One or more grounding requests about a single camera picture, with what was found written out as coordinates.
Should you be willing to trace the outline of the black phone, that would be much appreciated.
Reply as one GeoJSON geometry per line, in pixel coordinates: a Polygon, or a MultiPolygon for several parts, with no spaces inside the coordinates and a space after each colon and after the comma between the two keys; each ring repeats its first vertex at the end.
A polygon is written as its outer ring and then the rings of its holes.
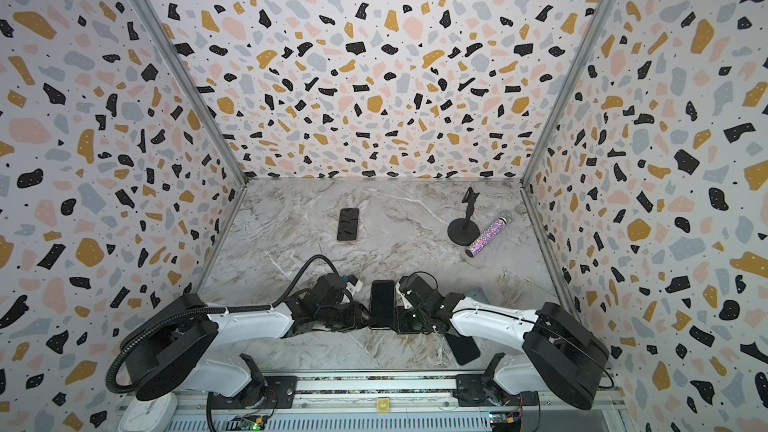
{"type": "Polygon", "coordinates": [[[464,366],[481,356],[479,347],[472,337],[447,333],[444,335],[448,346],[459,366],[464,366]]]}
{"type": "Polygon", "coordinates": [[[395,282],[376,280],[371,284],[370,320],[372,330],[391,329],[395,320],[395,282]]]}

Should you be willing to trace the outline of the light blue phone case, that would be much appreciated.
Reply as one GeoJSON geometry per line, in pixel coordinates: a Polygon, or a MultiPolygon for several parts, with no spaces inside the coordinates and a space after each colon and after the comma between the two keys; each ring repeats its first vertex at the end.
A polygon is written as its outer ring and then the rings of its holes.
{"type": "Polygon", "coordinates": [[[464,291],[464,295],[472,300],[484,304],[489,304],[490,301],[485,294],[484,290],[480,286],[473,286],[464,291]]]}

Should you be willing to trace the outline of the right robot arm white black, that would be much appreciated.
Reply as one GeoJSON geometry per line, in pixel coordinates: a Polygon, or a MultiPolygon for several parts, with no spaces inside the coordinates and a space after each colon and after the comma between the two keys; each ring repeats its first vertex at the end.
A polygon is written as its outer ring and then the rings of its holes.
{"type": "Polygon", "coordinates": [[[439,334],[456,362],[480,357],[478,339],[520,351],[496,354],[479,379],[480,391],[465,402],[502,403],[523,392],[548,390],[566,404],[592,408],[608,377],[607,347],[563,307],[546,302],[538,310],[493,306],[460,293],[441,294],[419,274],[395,286],[395,330],[439,334]]]}

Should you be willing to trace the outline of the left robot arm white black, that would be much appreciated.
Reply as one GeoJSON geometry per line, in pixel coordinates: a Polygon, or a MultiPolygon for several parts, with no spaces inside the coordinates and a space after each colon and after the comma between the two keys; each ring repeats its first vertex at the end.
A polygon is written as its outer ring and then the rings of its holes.
{"type": "Polygon", "coordinates": [[[329,273],[271,305],[217,306],[184,294],[131,333],[105,378],[109,391],[140,401],[177,390],[201,391],[244,407],[265,401],[269,384],[256,361],[226,361],[212,352],[255,339],[286,339],[311,332],[344,333],[369,326],[372,314],[356,301],[355,276],[329,273]]]}

